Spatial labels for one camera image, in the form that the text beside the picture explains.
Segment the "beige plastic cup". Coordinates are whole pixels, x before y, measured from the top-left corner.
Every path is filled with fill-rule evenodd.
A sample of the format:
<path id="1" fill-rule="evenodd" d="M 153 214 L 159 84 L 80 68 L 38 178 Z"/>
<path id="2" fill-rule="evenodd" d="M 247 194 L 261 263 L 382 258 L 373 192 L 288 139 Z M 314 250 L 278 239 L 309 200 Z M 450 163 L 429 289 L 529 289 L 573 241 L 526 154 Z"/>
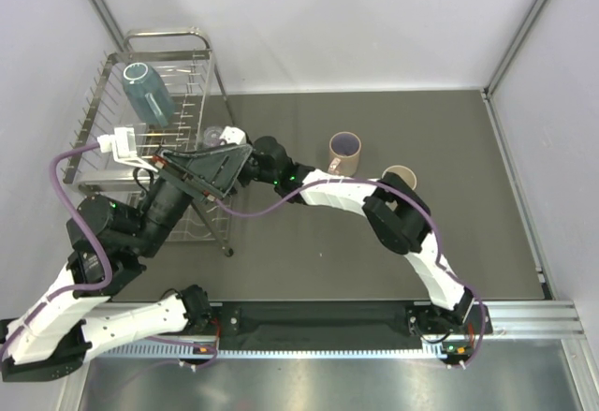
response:
<path id="1" fill-rule="evenodd" d="M 417 176 L 415 173 L 403 165 L 393 165 L 389 166 L 383 171 L 383 175 L 388 173 L 393 173 L 399 176 L 412 190 L 416 189 L 417 186 Z"/>

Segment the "clear glass cup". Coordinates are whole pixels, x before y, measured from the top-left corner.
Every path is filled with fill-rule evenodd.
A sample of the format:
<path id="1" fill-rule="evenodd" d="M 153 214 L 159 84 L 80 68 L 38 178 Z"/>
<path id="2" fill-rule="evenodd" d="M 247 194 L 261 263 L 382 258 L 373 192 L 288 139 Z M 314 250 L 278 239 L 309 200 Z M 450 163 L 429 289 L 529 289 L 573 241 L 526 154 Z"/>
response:
<path id="1" fill-rule="evenodd" d="M 201 146 L 203 148 L 217 147 L 221 144 L 221 135 L 224 128 L 213 125 L 207 127 L 202 133 Z"/>

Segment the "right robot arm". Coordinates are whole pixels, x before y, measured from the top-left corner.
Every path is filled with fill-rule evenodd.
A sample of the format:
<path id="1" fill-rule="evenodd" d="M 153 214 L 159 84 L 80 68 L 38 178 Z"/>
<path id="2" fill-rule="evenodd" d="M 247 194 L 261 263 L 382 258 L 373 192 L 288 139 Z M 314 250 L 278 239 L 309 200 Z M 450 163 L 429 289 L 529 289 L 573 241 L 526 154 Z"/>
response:
<path id="1" fill-rule="evenodd" d="M 430 209 L 399 175 L 359 181 L 330 174 L 293 161 L 273 137 L 261 137 L 252 147 L 241 184 L 270 183 L 289 203 L 330 207 L 365 218 L 378 241 L 411 264 L 429 293 L 439 326 L 455 333 L 470 323 L 473 291 L 443 255 Z"/>

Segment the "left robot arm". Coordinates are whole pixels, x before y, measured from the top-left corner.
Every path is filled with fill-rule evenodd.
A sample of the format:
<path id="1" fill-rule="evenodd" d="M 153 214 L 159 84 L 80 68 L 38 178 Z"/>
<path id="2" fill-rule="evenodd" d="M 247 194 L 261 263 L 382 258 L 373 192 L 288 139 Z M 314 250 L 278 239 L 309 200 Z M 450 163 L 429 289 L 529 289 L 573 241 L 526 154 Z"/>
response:
<path id="1" fill-rule="evenodd" d="M 91 317 L 145 272 L 188 208 L 222 199 L 252 154 L 248 143 L 194 152 L 158 149 L 150 161 L 132 153 L 124 164 L 147 172 L 137 206 L 95 194 L 66 203 L 72 253 L 49 291 L 26 314 L 1 322 L 1 375 L 6 382 L 48 382 L 117 347 L 162 333 L 201 333 L 214 322 L 197 285 L 132 312 Z"/>

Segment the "pink mug lavender inside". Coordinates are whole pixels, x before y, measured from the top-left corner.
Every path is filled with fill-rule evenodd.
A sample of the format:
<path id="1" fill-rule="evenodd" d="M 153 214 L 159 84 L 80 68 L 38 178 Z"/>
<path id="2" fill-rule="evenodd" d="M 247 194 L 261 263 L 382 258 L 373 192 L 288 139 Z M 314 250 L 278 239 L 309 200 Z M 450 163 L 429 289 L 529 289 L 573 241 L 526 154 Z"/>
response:
<path id="1" fill-rule="evenodd" d="M 329 141 L 328 173 L 353 177 L 358 171 L 361 140 L 352 132 L 338 132 Z"/>

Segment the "teal ceramic mug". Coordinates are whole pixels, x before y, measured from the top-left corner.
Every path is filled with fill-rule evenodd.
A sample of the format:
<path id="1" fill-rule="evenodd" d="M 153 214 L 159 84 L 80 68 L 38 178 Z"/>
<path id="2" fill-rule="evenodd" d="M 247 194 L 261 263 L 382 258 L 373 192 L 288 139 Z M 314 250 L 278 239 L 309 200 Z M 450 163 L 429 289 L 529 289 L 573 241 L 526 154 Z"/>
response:
<path id="1" fill-rule="evenodd" d="M 169 126 L 176 105 L 152 66 L 142 62 L 127 65 L 123 70 L 122 86 L 132 109 L 144 124 Z"/>

